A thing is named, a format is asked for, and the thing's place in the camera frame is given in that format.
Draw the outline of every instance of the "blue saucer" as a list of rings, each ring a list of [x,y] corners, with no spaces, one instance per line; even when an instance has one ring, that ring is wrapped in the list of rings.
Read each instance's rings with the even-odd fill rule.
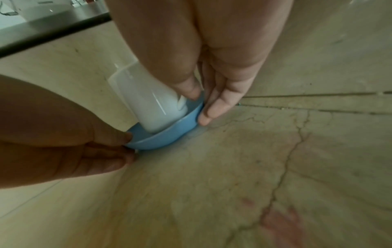
[[[201,94],[196,101],[188,100],[187,114],[173,125],[157,134],[148,133],[139,122],[136,123],[128,130],[134,137],[132,141],[125,146],[136,150],[153,150],[170,145],[197,126],[197,117],[203,108],[203,101],[204,94]]]

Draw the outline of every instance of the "person's left hand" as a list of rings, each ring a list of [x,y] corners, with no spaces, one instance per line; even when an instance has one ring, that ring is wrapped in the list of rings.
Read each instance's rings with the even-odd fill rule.
[[[132,139],[53,92],[0,76],[0,188],[122,168]]]

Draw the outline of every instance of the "wire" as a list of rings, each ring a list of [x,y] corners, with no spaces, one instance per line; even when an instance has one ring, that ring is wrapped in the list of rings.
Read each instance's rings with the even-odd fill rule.
[[[2,14],[3,16],[17,16],[19,15],[17,12],[7,12],[7,13],[3,13],[1,12],[1,8],[3,7],[3,1],[0,1],[0,14]]]

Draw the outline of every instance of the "plastic dish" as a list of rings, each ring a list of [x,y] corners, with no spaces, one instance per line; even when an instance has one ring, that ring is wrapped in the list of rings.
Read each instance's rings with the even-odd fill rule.
[[[187,114],[157,134],[148,133],[139,122],[136,123],[128,130],[134,137],[125,146],[136,150],[153,150],[170,145],[197,126],[197,117],[203,108],[203,100],[203,94],[197,101],[188,100],[186,103],[188,106]]]

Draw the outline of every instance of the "white cup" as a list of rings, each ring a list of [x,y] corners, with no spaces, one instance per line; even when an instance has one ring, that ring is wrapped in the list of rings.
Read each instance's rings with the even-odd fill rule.
[[[149,133],[166,129],[188,111],[187,99],[153,77],[139,62],[118,70],[108,82]]]

